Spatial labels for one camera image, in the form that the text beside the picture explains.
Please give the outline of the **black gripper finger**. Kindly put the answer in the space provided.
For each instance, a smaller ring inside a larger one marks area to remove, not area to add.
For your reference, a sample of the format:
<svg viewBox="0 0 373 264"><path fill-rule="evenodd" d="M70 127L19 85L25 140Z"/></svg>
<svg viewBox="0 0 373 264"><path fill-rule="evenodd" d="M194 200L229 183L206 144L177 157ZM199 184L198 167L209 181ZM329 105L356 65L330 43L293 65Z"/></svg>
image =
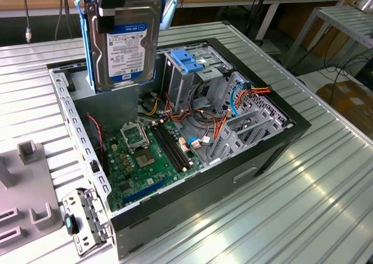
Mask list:
<svg viewBox="0 0 373 264"><path fill-rule="evenodd" d="M97 0L98 32L108 33L113 31L115 11L122 8L125 0Z"/></svg>

